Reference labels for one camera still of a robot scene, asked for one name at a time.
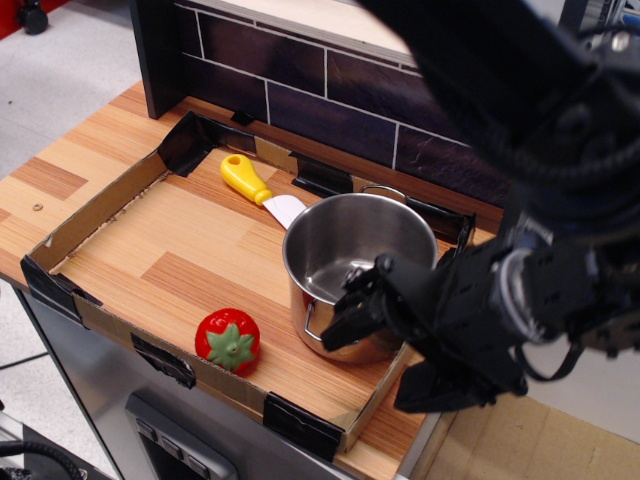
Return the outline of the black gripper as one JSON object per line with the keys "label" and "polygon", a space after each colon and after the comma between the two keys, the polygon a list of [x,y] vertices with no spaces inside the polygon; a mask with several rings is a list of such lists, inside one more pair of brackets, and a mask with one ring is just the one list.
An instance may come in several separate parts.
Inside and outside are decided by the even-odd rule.
{"label": "black gripper", "polygon": [[401,376],[394,407],[403,412],[493,405],[505,393],[526,395],[527,380],[543,378],[524,355],[527,342],[566,335],[569,350],[550,378],[572,372],[585,350],[581,316],[597,302],[599,273],[594,249],[564,244],[485,244],[435,270],[383,254],[345,275],[320,338],[328,351],[363,341],[394,351],[394,333],[410,343],[423,360]]}

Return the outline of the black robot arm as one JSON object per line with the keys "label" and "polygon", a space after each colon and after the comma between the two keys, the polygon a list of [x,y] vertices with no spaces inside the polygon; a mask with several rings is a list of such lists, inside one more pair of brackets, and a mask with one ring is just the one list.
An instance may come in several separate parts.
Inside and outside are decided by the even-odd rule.
{"label": "black robot arm", "polygon": [[429,270],[382,254],[350,274],[336,350],[388,328],[423,357],[395,405],[449,412],[523,396],[526,343],[559,337],[563,378],[582,352],[639,346],[639,37],[594,49],[522,1],[369,1],[442,109],[511,182],[497,236]]}

